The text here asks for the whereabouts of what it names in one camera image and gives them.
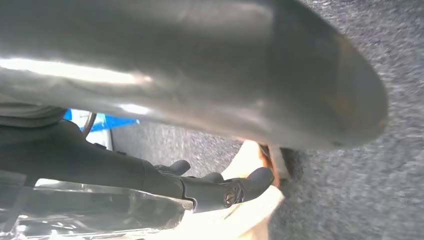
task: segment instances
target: chrome exhaust pipe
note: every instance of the chrome exhaust pipe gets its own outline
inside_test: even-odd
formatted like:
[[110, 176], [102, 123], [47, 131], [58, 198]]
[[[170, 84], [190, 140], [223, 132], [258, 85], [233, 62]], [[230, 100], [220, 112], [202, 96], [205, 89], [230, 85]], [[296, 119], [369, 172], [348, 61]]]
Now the chrome exhaust pipe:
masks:
[[387, 96], [294, 0], [0, 3], [0, 95], [288, 148], [376, 138]]

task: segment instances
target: chrome surface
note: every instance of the chrome surface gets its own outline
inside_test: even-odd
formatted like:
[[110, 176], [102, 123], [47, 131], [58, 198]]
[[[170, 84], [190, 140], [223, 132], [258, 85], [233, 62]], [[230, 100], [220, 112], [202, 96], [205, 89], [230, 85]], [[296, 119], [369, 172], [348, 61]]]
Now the chrome surface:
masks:
[[385, 89], [293, 0], [0, 3], [0, 96], [291, 148], [382, 133]]
[[188, 200], [53, 179], [35, 187], [2, 181], [0, 190], [2, 240], [137, 240], [173, 230], [193, 212]]

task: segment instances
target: bolt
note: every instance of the bolt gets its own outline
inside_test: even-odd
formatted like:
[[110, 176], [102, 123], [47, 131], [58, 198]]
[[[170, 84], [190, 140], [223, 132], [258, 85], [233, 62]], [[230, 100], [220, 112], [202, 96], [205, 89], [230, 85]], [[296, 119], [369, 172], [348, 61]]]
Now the bolt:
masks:
[[227, 191], [224, 193], [224, 206], [229, 208], [234, 204], [236, 194], [233, 191]]

